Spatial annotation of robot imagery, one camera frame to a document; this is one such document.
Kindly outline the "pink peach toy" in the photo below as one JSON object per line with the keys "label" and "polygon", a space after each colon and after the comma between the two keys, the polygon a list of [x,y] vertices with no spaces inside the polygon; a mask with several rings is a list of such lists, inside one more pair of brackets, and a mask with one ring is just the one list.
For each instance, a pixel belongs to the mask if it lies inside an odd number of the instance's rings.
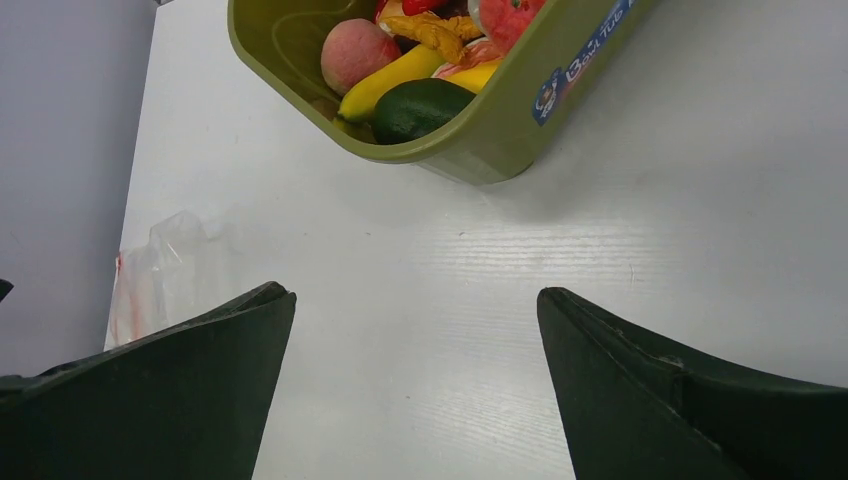
{"label": "pink peach toy", "polygon": [[325,83],[339,95],[374,72],[385,34],[365,19],[337,24],[322,46],[320,66]]}

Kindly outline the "clear zip top bag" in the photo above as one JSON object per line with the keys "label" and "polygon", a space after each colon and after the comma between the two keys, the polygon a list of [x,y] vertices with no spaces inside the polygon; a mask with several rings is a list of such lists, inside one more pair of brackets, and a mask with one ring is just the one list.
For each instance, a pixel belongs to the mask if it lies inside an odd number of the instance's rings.
{"label": "clear zip top bag", "polygon": [[104,349],[177,325],[240,295],[238,240],[235,224],[203,221],[181,211],[152,226],[145,245],[122,250]]}

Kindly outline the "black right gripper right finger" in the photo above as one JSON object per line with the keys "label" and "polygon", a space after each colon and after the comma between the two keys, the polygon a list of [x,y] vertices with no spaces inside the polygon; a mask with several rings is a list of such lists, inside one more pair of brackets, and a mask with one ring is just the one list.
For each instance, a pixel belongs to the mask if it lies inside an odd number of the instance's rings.
{"label": "black right gripper right finger", "polygon": [[560,287],[537,318],[579,479],[843,479],[847,391],[744,367]]}

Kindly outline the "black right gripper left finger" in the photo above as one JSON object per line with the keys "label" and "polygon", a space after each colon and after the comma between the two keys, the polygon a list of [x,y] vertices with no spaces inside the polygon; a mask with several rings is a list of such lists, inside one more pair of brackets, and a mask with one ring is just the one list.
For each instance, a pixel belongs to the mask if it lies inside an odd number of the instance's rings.
{"label": "black right gripper left finger", "polygon": [[260,285],[193,319],[1,380],[5,479],[249,479],[296,295]]}

